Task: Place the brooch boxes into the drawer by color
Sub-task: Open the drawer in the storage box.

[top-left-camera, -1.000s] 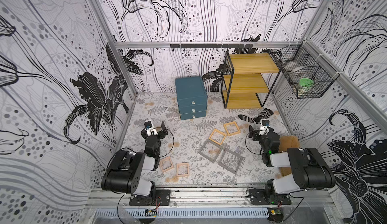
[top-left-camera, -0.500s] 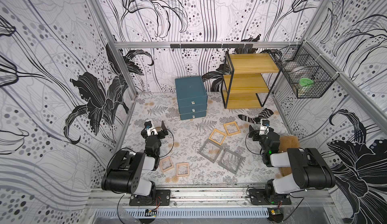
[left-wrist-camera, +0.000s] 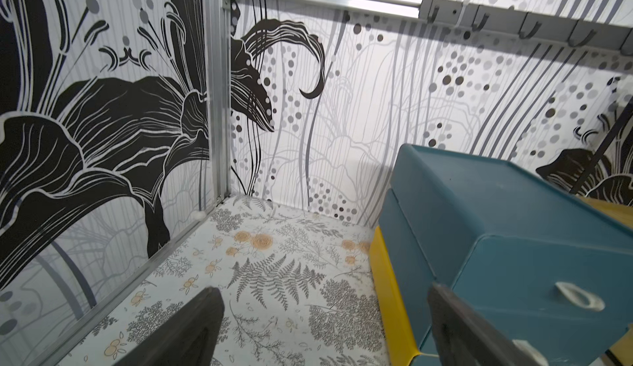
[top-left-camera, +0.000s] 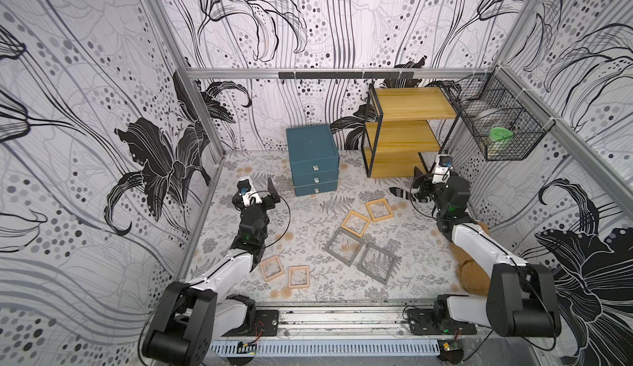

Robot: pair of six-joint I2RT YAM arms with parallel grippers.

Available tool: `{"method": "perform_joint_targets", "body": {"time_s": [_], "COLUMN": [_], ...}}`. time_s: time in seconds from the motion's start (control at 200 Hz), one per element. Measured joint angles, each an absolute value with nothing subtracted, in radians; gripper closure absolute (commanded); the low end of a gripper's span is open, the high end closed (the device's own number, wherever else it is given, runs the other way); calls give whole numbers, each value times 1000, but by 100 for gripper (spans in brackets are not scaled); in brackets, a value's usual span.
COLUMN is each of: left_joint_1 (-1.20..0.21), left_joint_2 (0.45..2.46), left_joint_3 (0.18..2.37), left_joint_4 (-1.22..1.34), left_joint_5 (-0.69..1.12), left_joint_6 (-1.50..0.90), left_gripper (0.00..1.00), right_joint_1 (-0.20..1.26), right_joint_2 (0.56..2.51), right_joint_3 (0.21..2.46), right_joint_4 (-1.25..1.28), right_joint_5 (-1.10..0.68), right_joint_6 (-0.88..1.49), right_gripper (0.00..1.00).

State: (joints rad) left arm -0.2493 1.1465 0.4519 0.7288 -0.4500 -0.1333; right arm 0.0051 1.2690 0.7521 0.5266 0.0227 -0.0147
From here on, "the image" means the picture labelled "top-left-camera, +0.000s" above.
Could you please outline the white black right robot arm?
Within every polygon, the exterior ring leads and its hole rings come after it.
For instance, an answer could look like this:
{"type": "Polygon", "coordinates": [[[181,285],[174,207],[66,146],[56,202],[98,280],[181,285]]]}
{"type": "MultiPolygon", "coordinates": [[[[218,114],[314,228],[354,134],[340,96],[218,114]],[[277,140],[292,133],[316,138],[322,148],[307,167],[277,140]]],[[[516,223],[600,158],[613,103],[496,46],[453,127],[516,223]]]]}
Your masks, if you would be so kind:
{"type": "Polygon", "coordinates": [[[470,183],[451,171],[414,170],[411,196],[434,204],[438,230],[464,250],[490,278],[488,295],[441,295],[436,318],[491,328],[503,337],[551,337],[561,332],[553,274],[496,242],[467,212],[470,183]]]}

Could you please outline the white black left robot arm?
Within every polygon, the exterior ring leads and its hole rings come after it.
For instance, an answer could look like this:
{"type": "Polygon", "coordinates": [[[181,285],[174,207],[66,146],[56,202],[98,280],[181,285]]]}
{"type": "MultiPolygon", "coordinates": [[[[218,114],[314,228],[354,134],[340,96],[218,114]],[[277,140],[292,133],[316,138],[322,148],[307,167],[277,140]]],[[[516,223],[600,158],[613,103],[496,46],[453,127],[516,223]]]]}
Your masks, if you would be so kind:
{"type": "Polygon", "coordinates": [[[254,328],[255,301],[227,292],[261,262],[270,223],[267,212],[282,200],[272,179],[261,192],[250,177],[240,179],[232,197],[240,222],[225,259],[199,278],[166,287],[138,339],[140,359],[201,365],[213,341],[229,331],[249,333],[254,328]]]}

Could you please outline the teal drawer cabinet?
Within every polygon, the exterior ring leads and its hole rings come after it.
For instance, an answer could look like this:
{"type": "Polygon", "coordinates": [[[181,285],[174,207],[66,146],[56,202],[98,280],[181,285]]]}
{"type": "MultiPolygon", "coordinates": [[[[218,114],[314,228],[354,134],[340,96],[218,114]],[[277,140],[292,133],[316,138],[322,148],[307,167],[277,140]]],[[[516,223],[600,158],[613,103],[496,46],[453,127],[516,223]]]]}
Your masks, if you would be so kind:
{"type": "Polygon", "coordinates": [[[336,191],[340,156],[329,125],[289,128],[286,138],[295,195],[336,191]]]}

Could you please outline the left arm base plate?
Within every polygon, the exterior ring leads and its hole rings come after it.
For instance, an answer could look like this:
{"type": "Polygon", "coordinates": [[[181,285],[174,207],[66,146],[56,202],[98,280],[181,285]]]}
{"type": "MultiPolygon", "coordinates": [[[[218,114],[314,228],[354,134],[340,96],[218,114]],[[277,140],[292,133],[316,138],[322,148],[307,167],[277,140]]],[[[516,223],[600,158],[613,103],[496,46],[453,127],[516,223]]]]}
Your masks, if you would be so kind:
{"type": "Polygon", "coordinates": [[[277,309],[259,309],[247,313],[242,326],[224,334],[224,337],[273,337],[277,336],[280,311],[277,309]]]}

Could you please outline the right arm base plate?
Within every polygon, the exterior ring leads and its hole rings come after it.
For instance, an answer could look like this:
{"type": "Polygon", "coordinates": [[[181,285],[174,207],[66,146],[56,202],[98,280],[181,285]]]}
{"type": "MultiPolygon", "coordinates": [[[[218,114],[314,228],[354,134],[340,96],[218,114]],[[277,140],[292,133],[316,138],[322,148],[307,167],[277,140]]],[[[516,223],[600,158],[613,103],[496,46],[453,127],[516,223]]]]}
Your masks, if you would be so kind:
{"type": "Polygon", "coordinates": [[[405,307],[402,313],[405,323],[414,336],[436,334],[440,336],[471,336],[476,335],[474,324],[455,321],[451,318],[437,318],[430,309],[405,307]]]}

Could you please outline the yellow brooch box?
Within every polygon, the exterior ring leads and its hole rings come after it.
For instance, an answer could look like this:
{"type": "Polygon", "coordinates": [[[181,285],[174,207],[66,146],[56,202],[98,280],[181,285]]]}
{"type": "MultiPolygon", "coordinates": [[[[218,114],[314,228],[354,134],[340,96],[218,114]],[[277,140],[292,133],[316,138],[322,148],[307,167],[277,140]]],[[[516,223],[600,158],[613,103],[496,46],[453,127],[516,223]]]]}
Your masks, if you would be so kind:
{"type": "Polygon", "coordinates": [[[341,224],[341,227],[356,237],[362,238],[371,223],[372,220],[370,218],[357,211],[351,210],[343,224],[341,224]]]}
{"type": "Polygon", "coordinates": [[[370,219],[375,223],[394,217],[394,213],[385,198],[368,201],[365,206],[370,219]]]}

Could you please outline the teal top drawer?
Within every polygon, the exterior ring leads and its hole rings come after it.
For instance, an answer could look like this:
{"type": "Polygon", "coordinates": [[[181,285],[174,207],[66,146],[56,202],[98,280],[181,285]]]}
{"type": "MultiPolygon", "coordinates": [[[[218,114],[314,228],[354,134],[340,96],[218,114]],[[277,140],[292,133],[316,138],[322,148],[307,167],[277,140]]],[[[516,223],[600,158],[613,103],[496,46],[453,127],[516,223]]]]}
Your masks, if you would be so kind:
{"type": "Polygon", "coordinates": [[[290,166],[294,176],[301,176],[321,171],[338,171],[339,161],[338,157],[319,158],[306,161],[291,161],[290,166]]]}

